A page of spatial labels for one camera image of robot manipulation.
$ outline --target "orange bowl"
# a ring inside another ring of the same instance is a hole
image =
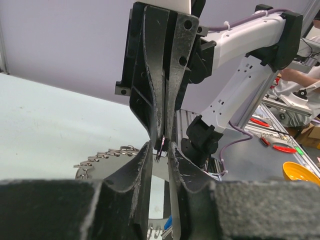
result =
[[[291,161],[285,162],[282,166],[282,173],[285,180],[307,181],[318,184],[320,187],[320,179],[313,172],[298,163]]]

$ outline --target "cardboard box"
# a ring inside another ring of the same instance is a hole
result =
[[[302,130],[296,141],[304,147],[317,148],[320,145],[320,126],[310,123],[309,127]]]

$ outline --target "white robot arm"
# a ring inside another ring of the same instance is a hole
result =
[[[195,156],[205,159],[214,153],[230,119],[248,96],[292,62],[299,49],[302,18],[292,12],[274,12],[234,27],[227,25],[227,30],[211,32],[204,38],[216,43],[213,71],[235,57],[244,57],[220,94],[189,125],[186,157],[193,161]]]
[[[212,70],[235,57],[278,43],[285,22],[281,15],[273,13],[230,30],[209,33],[205,39],[216,42]],[[271,74],[272,69],[261,65],[260,59],[244,56],[218,97],[201,113],[202,120],[222,133],[241,104]]]

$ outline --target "white table surface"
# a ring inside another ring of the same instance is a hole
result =
[[[73,165],[149,140],[128,106],[0,74],[0,179],[74,179]]]

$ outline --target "yellow bowl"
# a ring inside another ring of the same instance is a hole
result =
[[[282,166],[282,173],[285,180],[288,181],[308,181],[318,184],[320,186],[320,179],[311,171],[309,171],[304,166],[287,161]]]

